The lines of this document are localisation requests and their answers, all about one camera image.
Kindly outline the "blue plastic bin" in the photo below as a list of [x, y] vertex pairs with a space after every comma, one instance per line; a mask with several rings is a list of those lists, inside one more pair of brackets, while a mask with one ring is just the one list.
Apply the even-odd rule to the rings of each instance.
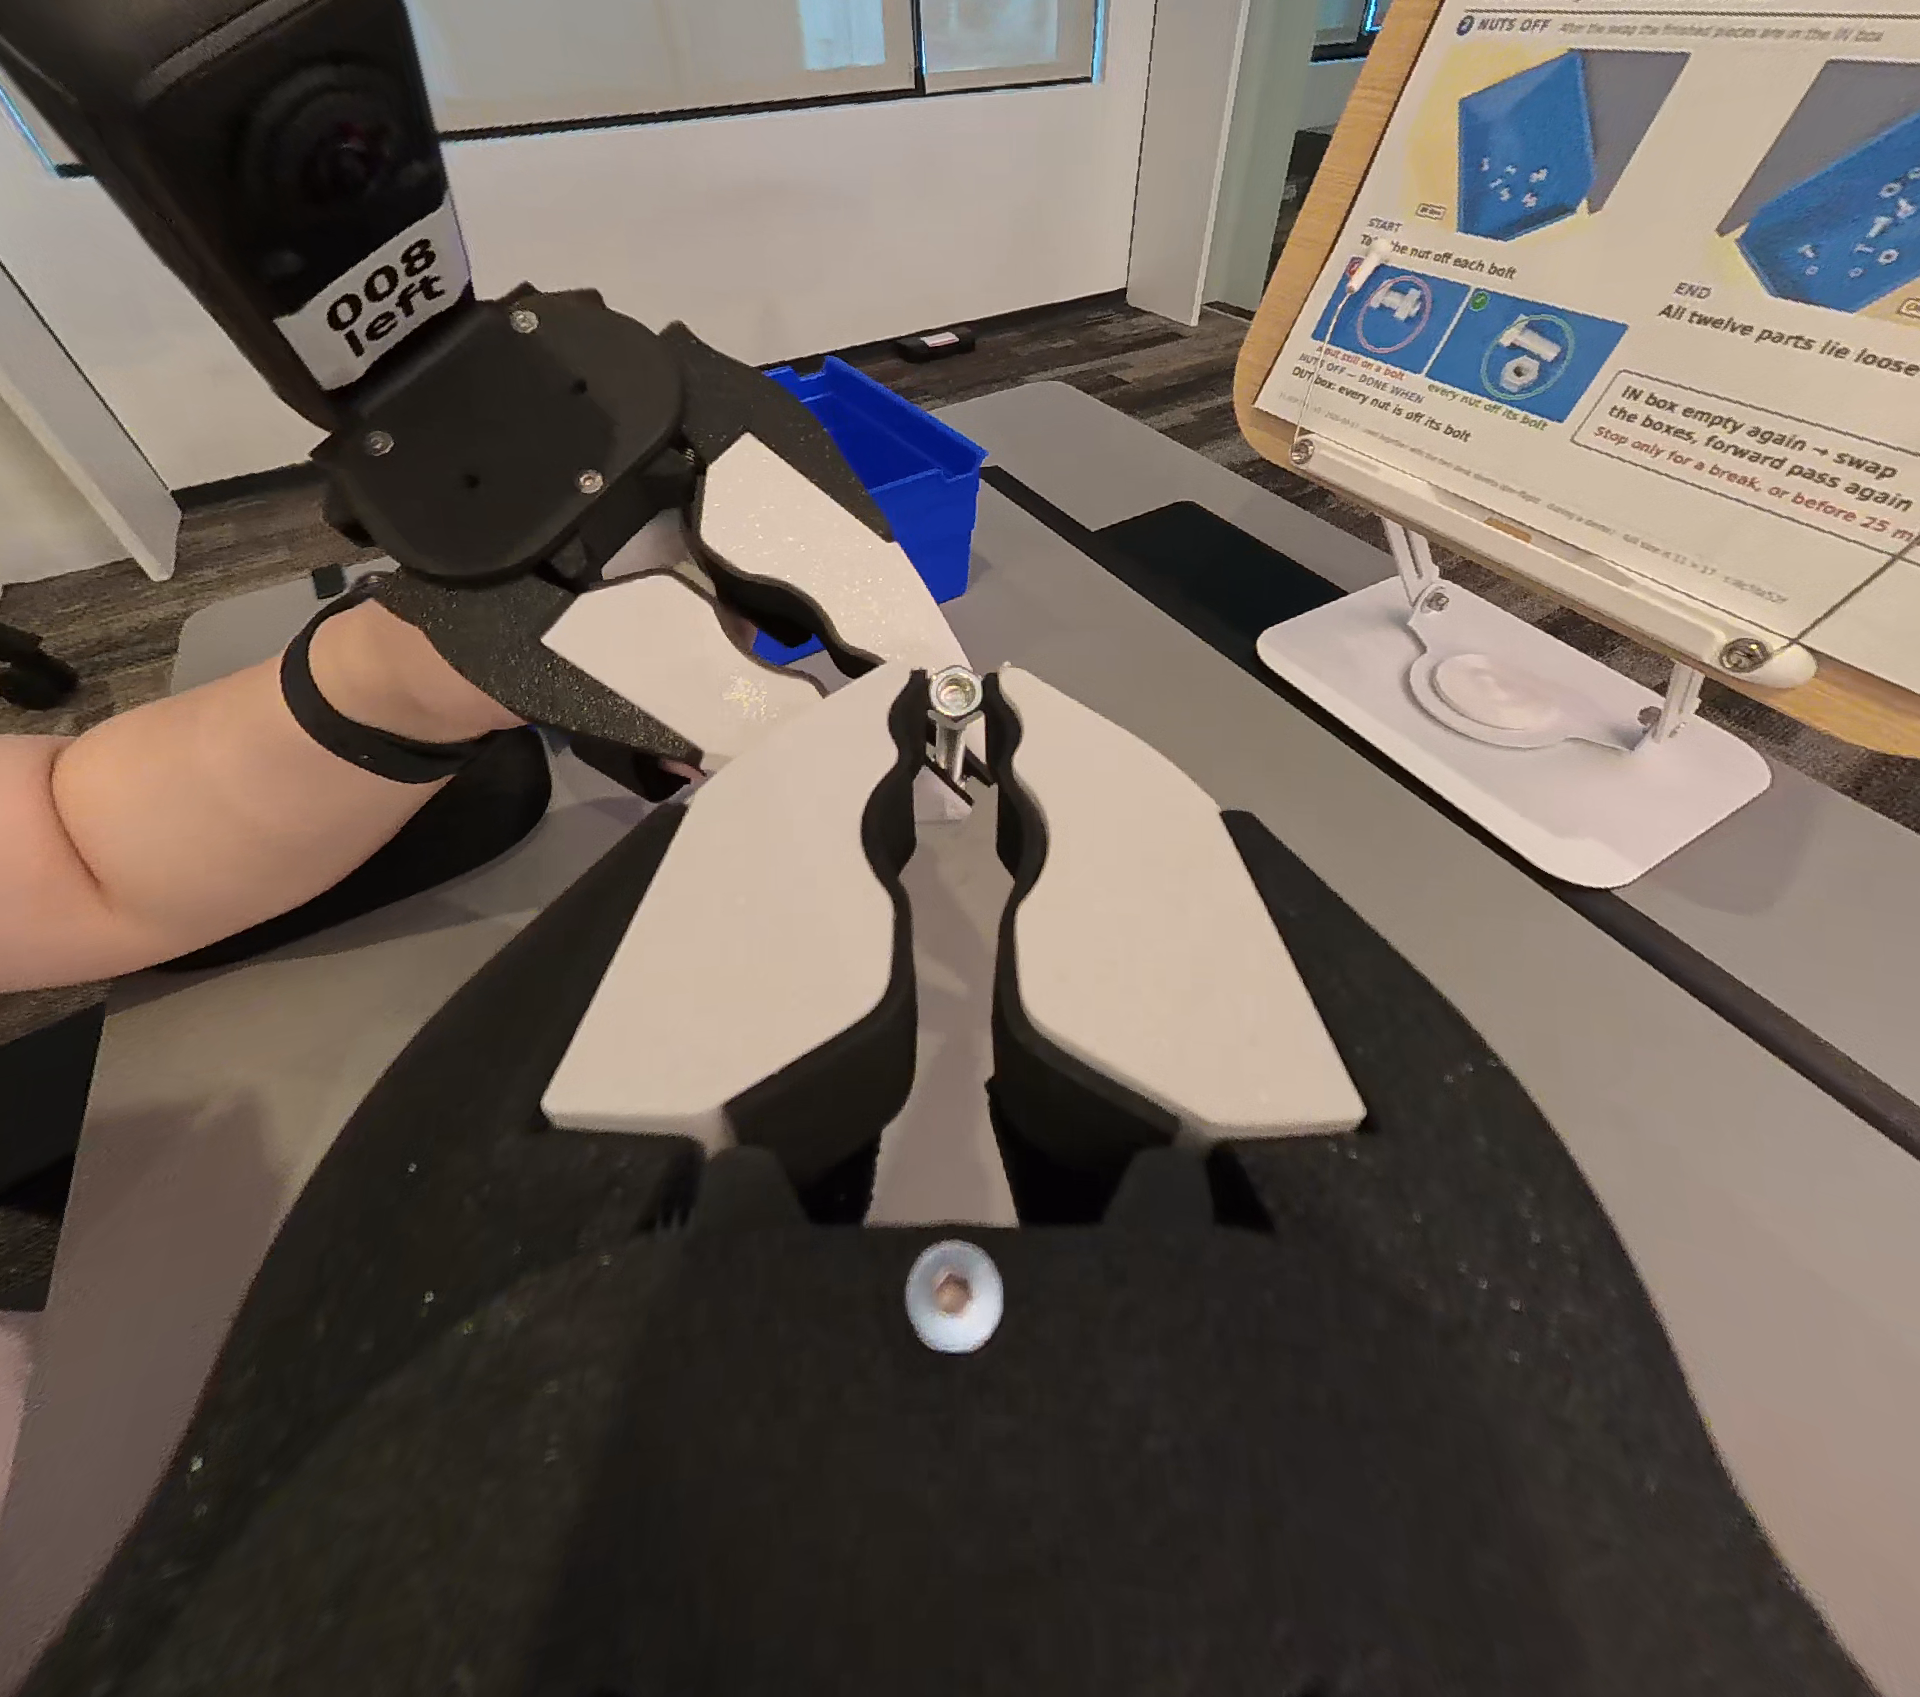
[[990, 451], [840, 357], [813, 371], [775, 365], [764, 373], [822, 422], [933, 597], [948, 603], [962, 596]]

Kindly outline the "white document stand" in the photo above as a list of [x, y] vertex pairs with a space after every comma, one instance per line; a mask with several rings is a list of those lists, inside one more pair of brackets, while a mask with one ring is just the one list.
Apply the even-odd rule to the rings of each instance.
[[1265, 628], [1261, 664], [1533, 868], [1620, 889], [1763, 795], [1770, 766], [1660, 694], [1444, 577], [1387, 526], [1396, 574]]

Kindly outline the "person's left hand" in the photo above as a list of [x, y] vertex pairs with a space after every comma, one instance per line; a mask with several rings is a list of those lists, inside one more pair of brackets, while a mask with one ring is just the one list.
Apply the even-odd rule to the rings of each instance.
[[375, 599], [323, 619], [304, 660], [329, 710], [415, 744], [447, 747], [524, 724], [457, 671], [421, 628]]

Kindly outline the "person's left forearm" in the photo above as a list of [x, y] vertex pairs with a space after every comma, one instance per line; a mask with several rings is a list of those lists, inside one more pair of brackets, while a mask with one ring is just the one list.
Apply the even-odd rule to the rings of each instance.
[[324, 892], [422, 807], [318, 746], [276, 664], [3, 739], [3, 991], [165, 965]]

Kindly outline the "printed instruction sheet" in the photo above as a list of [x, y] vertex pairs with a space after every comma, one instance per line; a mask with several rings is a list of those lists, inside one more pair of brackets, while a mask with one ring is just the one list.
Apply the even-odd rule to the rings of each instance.
[[1916, 648], [1916, 0], [1444, 0], [1261, 406]]

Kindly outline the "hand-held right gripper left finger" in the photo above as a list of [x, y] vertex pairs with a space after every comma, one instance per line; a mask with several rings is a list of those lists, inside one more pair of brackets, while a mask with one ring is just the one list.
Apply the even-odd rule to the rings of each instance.
[[861, 1150], [915, 1080], [902, 886], [926, 673], [875, 669], [682, 807], [540, 1110], [704, 1150]]

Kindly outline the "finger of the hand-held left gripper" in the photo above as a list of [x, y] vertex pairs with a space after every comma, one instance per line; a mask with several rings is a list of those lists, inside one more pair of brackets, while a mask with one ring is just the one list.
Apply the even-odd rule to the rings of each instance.
[[737, 641], [716, 597], [681, 571], [639, 574], [574, 596], [540, 644], [684, 738], [709, 772], [829, 694], [815, 676], [767, 664]]
[[908, 553], [756, 435], [706, 467], [693, 542], [724, 596], [782, 641], [817, 637], [849, 676], [971, 657]]

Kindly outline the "black wristband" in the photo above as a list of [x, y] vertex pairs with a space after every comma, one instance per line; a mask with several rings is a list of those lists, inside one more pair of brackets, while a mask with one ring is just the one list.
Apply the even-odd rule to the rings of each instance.
[[454, 775], [510, 739], [508, 730], [489, 730], [461, 741], [430, 741], [362, 724], [337, 710], [312, 669], [312, 644], [323, 623], [373, 599], [367, 584], [345, 588], [324, 599], [278, 661], [283, 699], [301, 730], [331, 755], [385, 780], [421, 784]]

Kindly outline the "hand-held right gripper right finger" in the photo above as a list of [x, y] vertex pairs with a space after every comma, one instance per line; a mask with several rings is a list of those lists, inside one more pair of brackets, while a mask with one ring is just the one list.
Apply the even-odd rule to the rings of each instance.
[[1002, 1055], [1091, 1086], [1151, 1138], [1357, 1130], [1365, 1099], [1229, 814], [1043, 676], [988, 679]]

